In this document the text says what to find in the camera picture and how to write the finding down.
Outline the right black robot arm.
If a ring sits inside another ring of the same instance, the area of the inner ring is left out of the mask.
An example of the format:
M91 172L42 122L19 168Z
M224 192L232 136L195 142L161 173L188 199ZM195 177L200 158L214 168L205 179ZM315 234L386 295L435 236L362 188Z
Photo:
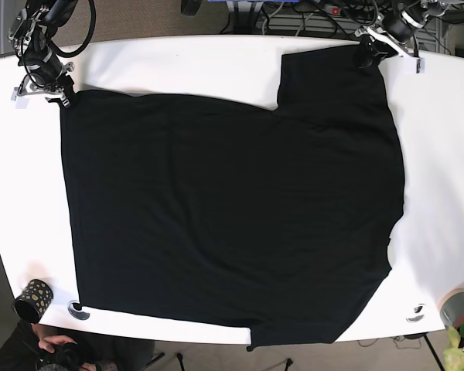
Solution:
M70 107L76 98L70 73L74 64L62 63L81 54L92 40L97 13L94 1L88 2L90 23L84 41L74 51L64 51L53 41L58 29L64 26L77 6L76 1L27 1L15 17L8 32L18 65L26 73L12 99L41 96L60 106Z

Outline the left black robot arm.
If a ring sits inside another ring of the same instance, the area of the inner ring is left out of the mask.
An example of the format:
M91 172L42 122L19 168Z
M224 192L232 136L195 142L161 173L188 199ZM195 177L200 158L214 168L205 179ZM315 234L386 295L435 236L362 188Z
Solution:
M398 57L406 73L424 73L425 60L419 56L418 32L432 19L449 25L464 24L464 1L393 1L388 11L376 11L373 20L354 33L360 40L354 63L360 69Z

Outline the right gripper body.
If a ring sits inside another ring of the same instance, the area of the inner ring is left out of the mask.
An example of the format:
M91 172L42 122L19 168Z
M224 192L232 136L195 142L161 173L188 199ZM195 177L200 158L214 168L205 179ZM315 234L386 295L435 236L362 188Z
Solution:
M70 76L74 64L62 63L53 52L48 52L46 56L46 62L38 58L19 57L18 65L24 68L26 75L19 86L14 88L13 99L39 96L47 101L61 103L62 92L74 91L74 81Z

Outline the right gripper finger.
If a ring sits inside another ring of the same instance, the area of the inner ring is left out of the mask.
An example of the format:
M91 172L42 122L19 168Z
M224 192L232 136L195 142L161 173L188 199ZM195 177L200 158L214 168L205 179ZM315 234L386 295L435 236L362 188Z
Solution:
M77 101L77 95L74 91L64 91L61 94L60 102L64 108L72 108Z

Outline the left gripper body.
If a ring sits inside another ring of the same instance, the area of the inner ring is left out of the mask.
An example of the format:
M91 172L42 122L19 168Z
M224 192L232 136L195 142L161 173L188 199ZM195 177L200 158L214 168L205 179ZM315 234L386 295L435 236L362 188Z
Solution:
M418 21L411 14L379 14L371 26L361 26L355 37L361 40L374 40L380 50L380 63L391 57L401 59L401 68L405 73L420 74L425 71L425 62L419 56L416 33L423 29L425 20Z

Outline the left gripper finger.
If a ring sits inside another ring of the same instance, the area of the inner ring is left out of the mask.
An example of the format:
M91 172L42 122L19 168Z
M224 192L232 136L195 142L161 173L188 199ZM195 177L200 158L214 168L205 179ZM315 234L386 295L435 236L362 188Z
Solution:
M380 64L380 50L374 40L361 40L356 49L356 67L363 69Z

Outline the person's hand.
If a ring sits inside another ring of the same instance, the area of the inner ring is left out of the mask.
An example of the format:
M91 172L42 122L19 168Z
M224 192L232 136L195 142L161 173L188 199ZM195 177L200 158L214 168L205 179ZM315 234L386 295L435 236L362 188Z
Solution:
M66 335L59 335L56 328L47 325L32 325L32 331L38 338L38 347L49 353L55 352L55 347L75 341Z

